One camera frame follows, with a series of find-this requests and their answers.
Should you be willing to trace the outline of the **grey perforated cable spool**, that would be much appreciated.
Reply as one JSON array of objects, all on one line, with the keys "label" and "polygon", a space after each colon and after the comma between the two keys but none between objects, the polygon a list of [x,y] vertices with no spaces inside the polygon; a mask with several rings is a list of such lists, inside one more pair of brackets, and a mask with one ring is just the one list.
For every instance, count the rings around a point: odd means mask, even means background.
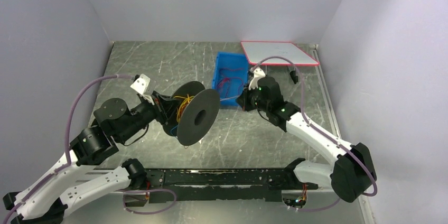
[{"label": "grey perforated cable spool", "polygon": [[174,115],[162,125],[169,136],[176,137],[183,146],[191,146],[210,130],[220,108],[220,96],[198,81],[183,84],[171,96],[177,101]]}]

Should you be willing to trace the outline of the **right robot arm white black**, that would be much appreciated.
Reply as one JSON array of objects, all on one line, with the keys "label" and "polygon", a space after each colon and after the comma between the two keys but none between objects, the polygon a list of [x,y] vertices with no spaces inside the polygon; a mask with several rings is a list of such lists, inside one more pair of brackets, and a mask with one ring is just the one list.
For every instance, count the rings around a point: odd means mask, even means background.
[{"label": "right robot arm white black", "polygon": [[373,197],[378,192],[377,176],[369,148],[353,145],[330,134],[306,115],[302,108],[286,101],[272,77],[262,77],[254,87],[247,85],[236,99],[244,111],[261,111],[274,126],[294,135],[316,150],[327,164],[300,161],[292,171],[301,183],[330,188],[345,202],[360,195]]}]

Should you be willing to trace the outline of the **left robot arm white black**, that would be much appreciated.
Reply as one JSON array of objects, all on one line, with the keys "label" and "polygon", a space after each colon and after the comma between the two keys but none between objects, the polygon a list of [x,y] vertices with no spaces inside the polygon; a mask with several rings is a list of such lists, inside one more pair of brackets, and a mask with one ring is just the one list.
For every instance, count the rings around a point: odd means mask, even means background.
[{"label": "left robot arm white black", "polygon": [[118,152],[140,130],[157,121],[166,124],[177,110],[179,101],[154,93],[150,99],[129,109],[120,98],[107,100],[94,113],[93,124],[82,130],[68,145],[63,156],[41,178],[21,192],[3,198],[8,210],[5,223],[62,223],[86,204],[111,192],[148,194],[151,186],[142,163],[130,158],[114,170],[82,184],[76,184]]}]

